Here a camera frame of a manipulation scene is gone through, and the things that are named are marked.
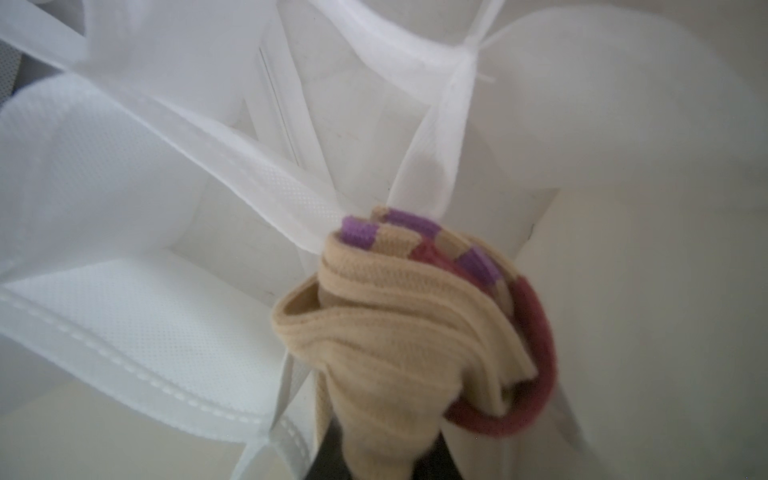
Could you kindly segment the beige maroon striped sock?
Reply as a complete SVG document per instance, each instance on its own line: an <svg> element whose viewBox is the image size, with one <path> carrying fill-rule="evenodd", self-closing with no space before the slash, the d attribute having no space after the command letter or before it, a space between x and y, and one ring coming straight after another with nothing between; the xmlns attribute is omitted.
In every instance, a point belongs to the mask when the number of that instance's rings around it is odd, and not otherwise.
<svg viewBox="0 0 768 480"><path fill-rule="evenodd" d="M444 422L517 434L557 381L549 322L514 265L388 207L342 221L272 326L315 372L317 431L338 421L351 479L412 479Z"/></svg>

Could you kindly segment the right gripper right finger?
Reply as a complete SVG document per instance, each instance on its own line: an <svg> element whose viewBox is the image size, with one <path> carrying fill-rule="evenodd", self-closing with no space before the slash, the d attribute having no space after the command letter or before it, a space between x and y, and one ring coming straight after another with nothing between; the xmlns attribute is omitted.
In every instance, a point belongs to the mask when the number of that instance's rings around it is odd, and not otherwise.
<svg viewBox="0 0 768 480"><path fill-rule="evenodd" d="M442 433L414 467L413 480L462 480Z"/></svg>

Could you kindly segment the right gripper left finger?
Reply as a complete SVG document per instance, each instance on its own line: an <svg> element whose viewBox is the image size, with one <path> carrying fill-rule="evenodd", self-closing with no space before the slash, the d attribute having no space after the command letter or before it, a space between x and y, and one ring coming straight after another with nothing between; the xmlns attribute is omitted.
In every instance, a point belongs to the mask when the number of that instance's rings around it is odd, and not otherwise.
<svg viewBox="0 0 768 480"><path fill-rule="evenodd" d="M351 473L342 452L342 430L337 420L332 420L320 444L317 455L305 480L350 480Z"/></svg>

